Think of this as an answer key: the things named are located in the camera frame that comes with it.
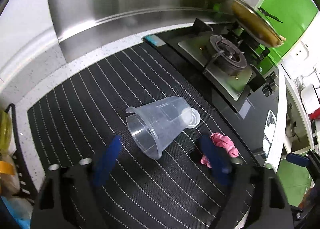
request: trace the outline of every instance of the frying pan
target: frying pan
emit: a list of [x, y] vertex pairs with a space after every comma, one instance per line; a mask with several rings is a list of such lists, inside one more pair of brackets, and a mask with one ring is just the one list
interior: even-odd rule
[[265, 47], [279, 47], [285, 41], [268, 21], [243, 0], [182, 0], [185, 7], [210, 9], [215, 4], [220, 4], [220, 12], [234, 15], [240, 26]]
[[283, 45], [285, 38], [244, 1], [233, 0], [231, 9], [239, 24], [260, 44], [270, 48]]

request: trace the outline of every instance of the stove burner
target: stove burner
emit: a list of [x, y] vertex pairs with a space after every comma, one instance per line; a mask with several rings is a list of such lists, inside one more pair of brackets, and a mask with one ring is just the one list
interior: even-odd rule
[[210, 54], [210, 58], [223, 50], [214, 61], [214, 64], [228, 75], [237, 76], [247, 66], [247, 60], [243, 52], [235, 44], [222, 36], [212, 35], [206, 48]]

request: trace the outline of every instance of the green backsplash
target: green backsplash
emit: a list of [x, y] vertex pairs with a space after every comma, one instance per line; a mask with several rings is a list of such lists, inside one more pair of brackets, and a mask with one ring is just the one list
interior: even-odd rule
[[302, 36], [318, 9], [311, 0], [264, 0], [261, 7], [283, 22], [268, 18], [278, 34], [287, 39], [282, 46], [270, 49], [269, 57], [260, 64], [261, 72], [265, 74], [269, 66], [276, 65]]

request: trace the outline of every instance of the gas stove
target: gas stove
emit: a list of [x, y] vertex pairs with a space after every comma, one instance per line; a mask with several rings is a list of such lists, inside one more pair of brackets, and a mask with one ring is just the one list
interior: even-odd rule
[[269, 96], [277, 89], [277, 76], [263, 77], [258, 66], [270, 50], [261, 46], [237, 22], [207, 25], [196, 19], [183, 32], [170, 31], [144, 38], [149, 43], [167, 44], [209, 80], [231, 108], [238, 112], [251, 92], [263, 86]]

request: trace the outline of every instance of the plastic measuring cup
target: plastic measuring cup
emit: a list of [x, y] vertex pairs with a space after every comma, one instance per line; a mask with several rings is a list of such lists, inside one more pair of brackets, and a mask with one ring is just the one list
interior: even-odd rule
[[181, 97], [167, 97], [140, 107], [128, 107], [127, 126], [138, 147], [158, 160], [162, 151], [192, 122], [190, 105]]

